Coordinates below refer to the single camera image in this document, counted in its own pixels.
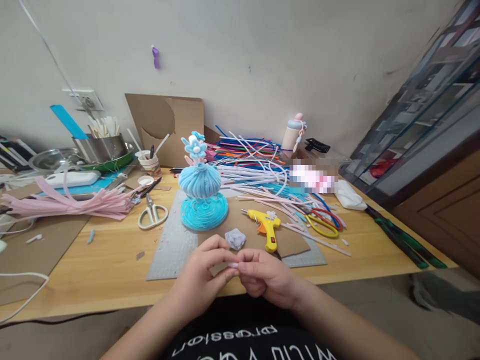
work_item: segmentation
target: yellow glue gun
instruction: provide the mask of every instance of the yellow glue gun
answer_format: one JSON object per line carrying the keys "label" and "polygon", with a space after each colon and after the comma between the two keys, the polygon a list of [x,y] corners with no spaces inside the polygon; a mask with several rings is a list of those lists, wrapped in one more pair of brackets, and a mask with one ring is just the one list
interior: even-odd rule
{"label": "yellow glue gun", "polygon": [[262,234],[266,234],[266,252],[271,254],[277,251],[277,240],[275,239],[274,228],[278,228],[280,226],[280,219],[278,217],[270,217],[270,215],[261,211],[241,210],[245,212],[250,219],[255,220],[257,223],[260,222],[260,227],[257,229],[257,231],[261,232]]}

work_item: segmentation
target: purple object on wall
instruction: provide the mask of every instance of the purple object on wall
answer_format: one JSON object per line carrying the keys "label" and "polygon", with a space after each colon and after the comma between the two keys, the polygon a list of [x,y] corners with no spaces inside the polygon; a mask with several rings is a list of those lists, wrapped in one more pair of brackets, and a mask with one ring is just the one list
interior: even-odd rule
{"label": "purple object on wall", "polygon": [[153,66],[155,69],[160,69],[160,51],[152,45],[151,53],[153,54]]}

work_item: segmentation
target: floor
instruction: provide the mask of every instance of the floor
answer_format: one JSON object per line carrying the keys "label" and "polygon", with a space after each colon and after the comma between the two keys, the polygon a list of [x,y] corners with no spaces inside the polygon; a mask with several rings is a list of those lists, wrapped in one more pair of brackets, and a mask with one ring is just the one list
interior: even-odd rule
{"label": "floor", "polygon": [[[462,291],[480,290],[480,282],[460,269],[438,274]],[[409,346],[421,359],[480,357],[480,326],[441,310],[421,309],[410,301],[409,285],[408,276],[401,275],[321,288]],[[60,325],[20,324],[0,330],[0,359],[99,359],[145,310],[126,309]]]}

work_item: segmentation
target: cabinet door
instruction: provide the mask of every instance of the cabinet door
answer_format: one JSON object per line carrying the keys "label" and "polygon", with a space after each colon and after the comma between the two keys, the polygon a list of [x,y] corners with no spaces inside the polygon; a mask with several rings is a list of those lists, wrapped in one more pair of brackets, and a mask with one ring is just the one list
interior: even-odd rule
{"label": "cabinet door", "polygon": [[393,213],[480,278],[480,151],[419,190]]}

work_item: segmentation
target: black t-shirt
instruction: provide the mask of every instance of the black t-shirt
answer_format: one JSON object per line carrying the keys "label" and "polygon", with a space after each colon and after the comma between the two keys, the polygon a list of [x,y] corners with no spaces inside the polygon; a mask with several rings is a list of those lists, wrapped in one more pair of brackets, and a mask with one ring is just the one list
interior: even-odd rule
{"label": "black t-shirt", "polygon": [[217,298],[171,342],[162,360],[341,360],[297,319],[263,298]]}

